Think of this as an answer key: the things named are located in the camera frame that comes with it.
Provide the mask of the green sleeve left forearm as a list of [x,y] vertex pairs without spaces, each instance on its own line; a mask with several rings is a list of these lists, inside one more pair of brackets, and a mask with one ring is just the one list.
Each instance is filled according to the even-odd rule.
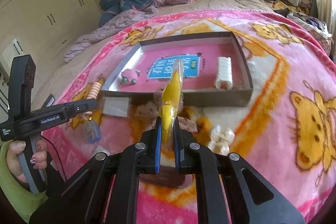
[[29,223],[32,214],[48,197],[45,191],[38,194],[29,191],[18,160],[25,148],[22,140],[8,141],[1,146],[1,203],[4,210],[17,213],[20,221]]

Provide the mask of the left hand painted nails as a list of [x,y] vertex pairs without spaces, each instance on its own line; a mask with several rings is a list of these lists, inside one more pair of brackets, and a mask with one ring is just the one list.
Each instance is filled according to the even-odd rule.
[[[13,140],[10,142],[6,162],[10,173],[15,177],[17,182],[24,188],[28,188],[27,179],[23,174],[21,165],[19,163],[18,155],[25,150],[26,143],[22,140]],[[43,139],[39,139],[36,143],[37,151],[32,155],[30,163],[34,169],[46,169],[47,168],[47,143]]]

